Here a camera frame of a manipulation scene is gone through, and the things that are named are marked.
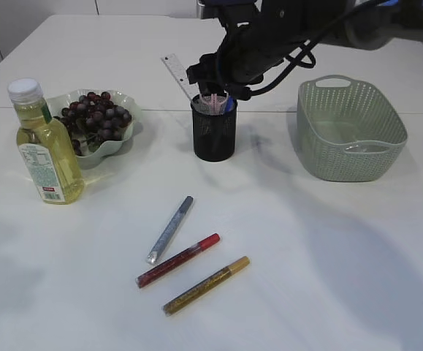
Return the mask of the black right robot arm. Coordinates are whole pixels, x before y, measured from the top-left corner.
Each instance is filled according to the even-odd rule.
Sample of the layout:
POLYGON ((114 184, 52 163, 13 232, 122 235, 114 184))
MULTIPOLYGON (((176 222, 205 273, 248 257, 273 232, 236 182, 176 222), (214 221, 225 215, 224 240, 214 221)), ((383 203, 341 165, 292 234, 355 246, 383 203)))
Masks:
POLYGON ((198 1, 225 29, 215 53, 186 70, 201 94, 248 101, 295 67, 313 67, 318 44, 377 50, 393 38, 423 42, 423 1, 198 1))

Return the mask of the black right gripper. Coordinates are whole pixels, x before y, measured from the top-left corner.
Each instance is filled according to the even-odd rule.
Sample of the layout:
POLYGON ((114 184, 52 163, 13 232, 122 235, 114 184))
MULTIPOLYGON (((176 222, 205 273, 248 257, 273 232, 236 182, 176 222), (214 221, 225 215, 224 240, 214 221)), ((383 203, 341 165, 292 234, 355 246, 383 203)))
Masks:
POLYGON ((186 70, 190 84, 197 84, 203 95, 228 93, 248 101, 250 85, 263 81, 269 69, 279 65, 287 51, 260 39, 225 37, 215 53, 204 54, 186 70))

